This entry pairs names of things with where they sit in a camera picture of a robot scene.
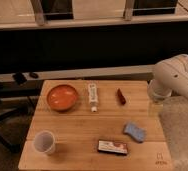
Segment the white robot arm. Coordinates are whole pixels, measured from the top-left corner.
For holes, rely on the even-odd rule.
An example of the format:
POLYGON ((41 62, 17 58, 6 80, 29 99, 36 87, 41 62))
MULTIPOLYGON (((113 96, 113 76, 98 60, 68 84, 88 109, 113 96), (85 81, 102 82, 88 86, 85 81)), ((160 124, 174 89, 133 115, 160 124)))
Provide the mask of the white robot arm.
POLYGON ((153 78, 147 87, 150 98, 149 115, 157 117, 163 102, 172 92, 188 100, 188 55, 179 54, 157 62, 152 68, 153 78))

